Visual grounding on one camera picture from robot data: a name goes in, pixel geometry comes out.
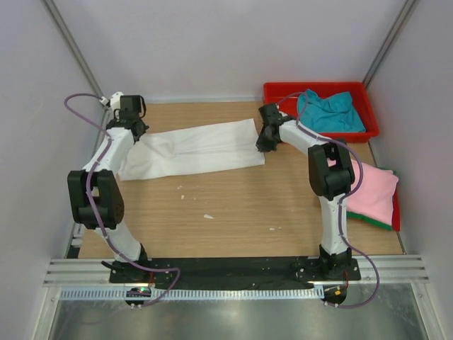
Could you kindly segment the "white t shirt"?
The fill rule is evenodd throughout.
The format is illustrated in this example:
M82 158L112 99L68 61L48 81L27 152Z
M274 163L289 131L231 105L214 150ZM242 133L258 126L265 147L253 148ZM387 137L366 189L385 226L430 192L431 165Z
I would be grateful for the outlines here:
M264 165L253 119L146 134L120 166L122 181L205 174Z

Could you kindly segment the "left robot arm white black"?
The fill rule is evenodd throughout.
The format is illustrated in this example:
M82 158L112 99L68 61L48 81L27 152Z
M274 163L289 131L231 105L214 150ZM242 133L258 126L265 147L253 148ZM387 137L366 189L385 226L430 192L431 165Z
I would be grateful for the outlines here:
M121 163L132 147L149 129L143 121L147 113L140 95L114 93L110 98L87 93L97 99L112 115L103 127L77 112L69 105L75 93L65 98L65 108L94 126L103 135L103 141L93 157L81 170L70 171L67 177L71 212L74 221L93 230L114 253L114 271L125 268L125 274L135 283L143 283L150 274L144 247L133 236L125 223L125 203L116 181Z

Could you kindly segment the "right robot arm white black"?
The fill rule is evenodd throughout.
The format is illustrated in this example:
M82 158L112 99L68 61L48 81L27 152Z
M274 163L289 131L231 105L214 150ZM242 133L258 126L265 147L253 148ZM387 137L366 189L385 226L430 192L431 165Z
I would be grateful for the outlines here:
M350 153L345 145L305 127L281 113L274 103L258 109L263 121L256 147L271 152L279 143L292 145L308 158L309 184L319 198L323 234L319 246L319 272L335 280L352 263L348 244L346 203L355 181Z

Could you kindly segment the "red plastic tray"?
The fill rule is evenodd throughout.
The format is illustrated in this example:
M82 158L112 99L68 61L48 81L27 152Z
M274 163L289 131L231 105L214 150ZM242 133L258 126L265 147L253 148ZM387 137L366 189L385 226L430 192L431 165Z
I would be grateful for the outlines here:
M379 135L379 126L365 87L357 81L268 82L263 86L264 102L275 103L283 113L297 118L297 99L307 89L315 91L321 98L349 91L352 104L366 129L365 132L360 133L321 132L319 134L331 138L342 138L351 143L364 143Z

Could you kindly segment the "teal t shirt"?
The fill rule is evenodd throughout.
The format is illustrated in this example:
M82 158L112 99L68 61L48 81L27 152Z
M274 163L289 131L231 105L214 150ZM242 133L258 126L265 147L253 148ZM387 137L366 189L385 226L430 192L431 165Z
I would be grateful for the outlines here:
M321 98L315 91L307 89L297 99L297 114L302 125L318 133L366 131L349 91Z

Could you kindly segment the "folded green t shirt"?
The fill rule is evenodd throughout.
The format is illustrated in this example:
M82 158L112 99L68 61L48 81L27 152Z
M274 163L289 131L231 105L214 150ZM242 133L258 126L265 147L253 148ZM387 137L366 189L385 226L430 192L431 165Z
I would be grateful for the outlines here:
M364 165L358 190L348 198L348 218L361 220L383 230L399 232L401 216L395 171Z

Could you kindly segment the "folded pink t shirt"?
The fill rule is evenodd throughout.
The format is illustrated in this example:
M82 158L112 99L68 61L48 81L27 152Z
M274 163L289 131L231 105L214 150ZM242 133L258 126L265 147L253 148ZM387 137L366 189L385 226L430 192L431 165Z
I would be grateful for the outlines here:
M355 174L351 189L357 191L346 199L347 216L392 230L393 195L398 177L391 170L366 163L360 168L354 159L351 164Z

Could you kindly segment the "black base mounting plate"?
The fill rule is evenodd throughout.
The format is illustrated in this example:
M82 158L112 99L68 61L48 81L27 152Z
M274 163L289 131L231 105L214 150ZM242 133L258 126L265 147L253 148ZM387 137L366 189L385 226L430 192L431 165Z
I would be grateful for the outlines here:
M151 283L167 289L176 277L171 268L180 269L176 290L289 290L308 289L315 281L359 281L355 259L345 268L324 273L317 257L245 258L155 258L148 267L161 273L141 271L128 263L102 261L110 269L110 283Z

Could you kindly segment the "folded red t shirt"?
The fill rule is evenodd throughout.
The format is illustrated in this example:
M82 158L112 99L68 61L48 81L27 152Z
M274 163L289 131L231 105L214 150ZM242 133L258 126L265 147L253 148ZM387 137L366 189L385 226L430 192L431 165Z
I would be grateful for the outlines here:
M395 191L395 194L393 195L392 230L395 232L401 231L401 213L397 191Z

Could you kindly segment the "left aluminium frame post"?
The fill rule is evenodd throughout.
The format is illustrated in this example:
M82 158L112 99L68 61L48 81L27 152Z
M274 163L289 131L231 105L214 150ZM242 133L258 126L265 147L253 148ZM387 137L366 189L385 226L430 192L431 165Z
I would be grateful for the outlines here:
M61 15L56 3L53 0L42 0L41 4L47 11L50 19L54 23L57 31L61 35L70 55L73 57L77 67L82 72L85 80L88 82L92 92L97 96L102 96L103 92L94 77L91 68L89 67L86 59L84 58L79 46L77 45L74 36L71 34L63 16Z

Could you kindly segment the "aluminium frame post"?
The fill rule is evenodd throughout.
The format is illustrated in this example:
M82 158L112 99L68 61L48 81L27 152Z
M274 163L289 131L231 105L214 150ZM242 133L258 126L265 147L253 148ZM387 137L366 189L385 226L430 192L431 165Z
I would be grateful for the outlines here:
M379 68L383 64L384 60L390 53L392 47L396 44L398 37L402 33L406 24L409 22L413 12L417 8L419 0L405 0L403 6L399 10L396 18L394 19L391 27L386 34L382 44L380 45L371 65L369 66L367 73L365 74L362 84L368 89L374 80Z
M82 72L85 80L88 82L92 92L97 96L102 96L103 92L94 77L91 68L89 67L86 59L84 58L79 46L77 45L74 36L71 34L63 16L61 15L56 3L53 0L42 0L41 4L47 11L50 19L54 23L57 31L61 35L70 55L73 57L77 67Z

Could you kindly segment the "aluminium front rail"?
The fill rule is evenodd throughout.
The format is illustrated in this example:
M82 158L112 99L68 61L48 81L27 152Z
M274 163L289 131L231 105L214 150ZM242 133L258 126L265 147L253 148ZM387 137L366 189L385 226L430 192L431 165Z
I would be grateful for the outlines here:
M377 255L371 257L381 283L428 283L428 272L419 255ZM100 259L53 259L47 267L43 285L63 287L106 285L110 270Z

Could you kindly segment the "right aluminium frame post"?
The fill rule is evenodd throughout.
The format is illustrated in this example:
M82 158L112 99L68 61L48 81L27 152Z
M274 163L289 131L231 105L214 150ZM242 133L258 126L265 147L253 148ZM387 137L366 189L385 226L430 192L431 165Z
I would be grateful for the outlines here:
M367 73L365 74L362 84L368 89L374 80L379 68L383 64L384 60L390 53L392 47L396 44L398 37L402 33L406 24L409 22L413 12L417 8L419 0L405 0L403 6L399 10L396 18L394 19L391 27L386 34L382 44L380 45L371 65L369 66Z

